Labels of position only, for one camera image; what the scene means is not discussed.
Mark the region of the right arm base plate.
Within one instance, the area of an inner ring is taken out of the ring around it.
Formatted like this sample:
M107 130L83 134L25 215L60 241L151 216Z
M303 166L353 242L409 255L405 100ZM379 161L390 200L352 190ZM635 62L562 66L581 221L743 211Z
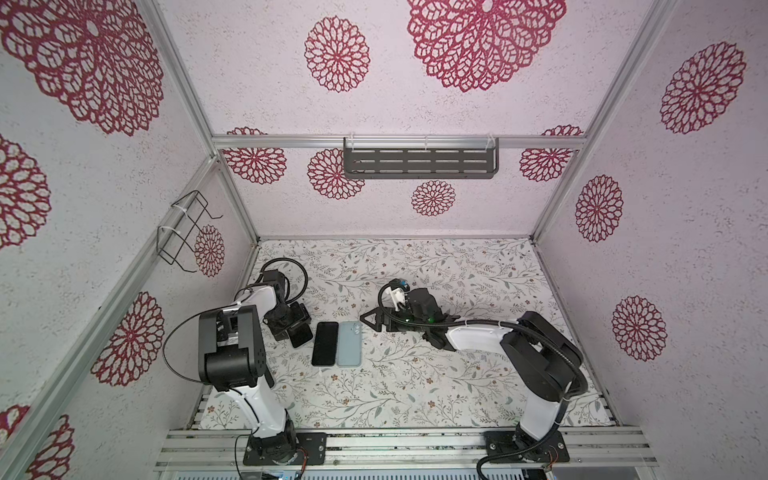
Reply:
M570 454L559 431L536 440L522 430L487 431L483 434L491 463L567 463Z

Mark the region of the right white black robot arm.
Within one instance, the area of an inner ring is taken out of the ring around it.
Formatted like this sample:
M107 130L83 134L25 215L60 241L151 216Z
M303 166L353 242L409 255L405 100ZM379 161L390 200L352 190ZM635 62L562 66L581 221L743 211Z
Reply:
M589 390L581 351L534 311L514 321L462 319L443 311L428 289L392 281L359 321L377 332L419 332L438 350L506 356L528 389L516 427L516 442L525 447L550 440L570 400Z

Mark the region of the bare black phone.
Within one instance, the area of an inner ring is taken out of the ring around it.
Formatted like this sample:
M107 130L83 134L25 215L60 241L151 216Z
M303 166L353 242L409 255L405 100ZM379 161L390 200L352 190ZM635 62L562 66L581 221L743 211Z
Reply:
M316 327L311 365L330 367L336 364L338 348L338 322L319 322Z

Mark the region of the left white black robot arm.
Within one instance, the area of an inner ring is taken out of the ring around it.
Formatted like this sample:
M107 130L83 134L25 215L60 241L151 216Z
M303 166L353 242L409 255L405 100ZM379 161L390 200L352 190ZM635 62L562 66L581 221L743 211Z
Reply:
M234 303L202 313L198 324L199 380L232 399L248 430L246 465L309 463L288 409L273 391L262 329L298 348L313 339L304 304L289 297L287 277L268 270Z

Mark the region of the light blue phone case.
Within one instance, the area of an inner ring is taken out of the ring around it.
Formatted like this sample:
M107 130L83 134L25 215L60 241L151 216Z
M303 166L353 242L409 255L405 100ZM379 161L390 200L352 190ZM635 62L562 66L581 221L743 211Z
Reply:
M362 363L362 330L359 321L339 324L336 365L342 368L359 367Z

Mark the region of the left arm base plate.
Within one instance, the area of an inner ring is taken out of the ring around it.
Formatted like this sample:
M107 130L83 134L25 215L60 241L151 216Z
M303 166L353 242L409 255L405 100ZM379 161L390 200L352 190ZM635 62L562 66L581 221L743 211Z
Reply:
M301 467L325 463L328 435L325 432L281 433L269 438L250 437L242 459L245 466Z

